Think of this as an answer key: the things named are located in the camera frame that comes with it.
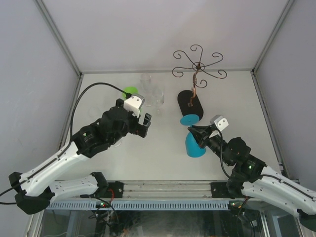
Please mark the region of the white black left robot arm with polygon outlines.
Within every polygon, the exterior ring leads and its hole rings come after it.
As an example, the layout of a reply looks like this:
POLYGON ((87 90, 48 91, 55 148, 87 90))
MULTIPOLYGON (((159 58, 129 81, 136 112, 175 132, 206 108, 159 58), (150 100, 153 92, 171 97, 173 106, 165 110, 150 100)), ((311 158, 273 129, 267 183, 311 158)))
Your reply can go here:
POLYGON ((146 137, 151 115, 145 114, 139 123, 144 97, 133 94, 126 100, 117 99, 116 105, 94 123, 82 127, 61 150, 25 173, 9 176, 11 187, 17 192, 16 205, 26 214, 36 214, 51 203, 76 196, 102 198, 108 192, 108 182, 102 172, 92 172, 76 180, 58 178, 81 161, 106 151, 128 133, 146 137))

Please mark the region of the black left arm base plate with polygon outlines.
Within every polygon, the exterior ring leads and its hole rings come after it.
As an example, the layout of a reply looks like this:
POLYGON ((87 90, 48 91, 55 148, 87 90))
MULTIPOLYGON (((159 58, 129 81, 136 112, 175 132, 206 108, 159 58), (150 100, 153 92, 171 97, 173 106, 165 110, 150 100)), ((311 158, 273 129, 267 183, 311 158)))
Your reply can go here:
POLYGON ((98 198, 122 198, 124 183, 120 181, 109 182, 107 187, 102 189, 98 194, 98 198))

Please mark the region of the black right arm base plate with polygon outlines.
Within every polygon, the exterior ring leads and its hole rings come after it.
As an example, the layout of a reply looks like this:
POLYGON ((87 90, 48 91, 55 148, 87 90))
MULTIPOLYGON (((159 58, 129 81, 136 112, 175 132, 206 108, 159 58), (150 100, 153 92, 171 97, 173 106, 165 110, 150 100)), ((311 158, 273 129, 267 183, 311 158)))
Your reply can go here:
POLYGON ((238 194, 234 187, 228 182, 212 182, 210 183, 213 198, 236 198, 238 194))

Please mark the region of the blue plastic wine glass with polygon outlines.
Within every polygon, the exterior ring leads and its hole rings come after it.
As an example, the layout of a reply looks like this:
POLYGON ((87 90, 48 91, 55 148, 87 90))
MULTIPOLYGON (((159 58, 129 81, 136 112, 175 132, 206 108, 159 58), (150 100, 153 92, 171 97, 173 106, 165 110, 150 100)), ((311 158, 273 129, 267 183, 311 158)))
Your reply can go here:
MULTIPOLYGON (((191 127, 197 122, 199 122, 199 116, 195 114, 185 115, 180 119, 180 123, 186 127, 191 127)), ((199 158, 206 153, 206 149, 202 149, 198 146, 196 140, 190 132, 186 136, 185 147, 187 155, 191 158, 199 158)))

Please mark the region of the green plastic wine glass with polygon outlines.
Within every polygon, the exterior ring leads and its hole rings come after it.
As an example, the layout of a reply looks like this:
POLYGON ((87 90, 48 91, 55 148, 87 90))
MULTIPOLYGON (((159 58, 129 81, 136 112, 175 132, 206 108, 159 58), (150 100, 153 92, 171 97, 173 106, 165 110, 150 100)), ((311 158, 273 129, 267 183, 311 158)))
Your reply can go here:
POLYGON ((127 86, 123 89, 124 93, 122 94, 122 97, 125 99, 127 97, 127 94, 135 94, 138 93, 138 88, 135 86, 127 86))

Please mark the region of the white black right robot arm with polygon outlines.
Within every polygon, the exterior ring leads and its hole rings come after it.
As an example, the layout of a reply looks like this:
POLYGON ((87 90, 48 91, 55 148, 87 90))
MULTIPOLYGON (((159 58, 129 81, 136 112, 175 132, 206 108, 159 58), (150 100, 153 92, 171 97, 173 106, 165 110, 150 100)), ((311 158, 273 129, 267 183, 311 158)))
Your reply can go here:
POLYGON ((215 125, 193 125, 188 130, 200 148, 208 147, 221 165, 233 167, 226 183, 229 195, 260 199, 288 212, 298 218, 301 225, 315 231, 315 191, 288 179, 253 156, 241 137, 226 142, 215 125))

